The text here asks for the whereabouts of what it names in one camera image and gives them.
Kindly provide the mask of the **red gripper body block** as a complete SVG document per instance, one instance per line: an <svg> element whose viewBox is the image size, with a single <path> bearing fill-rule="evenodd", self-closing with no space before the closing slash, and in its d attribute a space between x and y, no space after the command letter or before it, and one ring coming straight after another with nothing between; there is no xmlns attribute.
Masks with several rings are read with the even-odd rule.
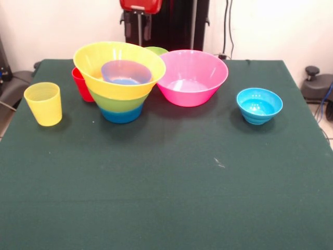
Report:
<svg viewBox="0 0 333 250"><path fill-rule="evenodd" d="M162 0L120 0L120 5L126 11L141 11L153 15L160 11Z"/></svg>

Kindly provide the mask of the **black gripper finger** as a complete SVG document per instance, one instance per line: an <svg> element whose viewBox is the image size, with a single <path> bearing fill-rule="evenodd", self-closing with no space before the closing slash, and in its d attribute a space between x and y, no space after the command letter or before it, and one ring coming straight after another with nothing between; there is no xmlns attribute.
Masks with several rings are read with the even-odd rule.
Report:
<svg viewBox="0 0 333 250"><path fill-rule="evenodd" d="M145 14L145 18L144 40L149 41L151 39L151 14Z"/></svg>
<svg viewBox="0 0 333 250"><path fill-rule="evenodd" d="M128 11L124 11L124 27L125 27L125 36L131 37L131 14Z"/></svg>

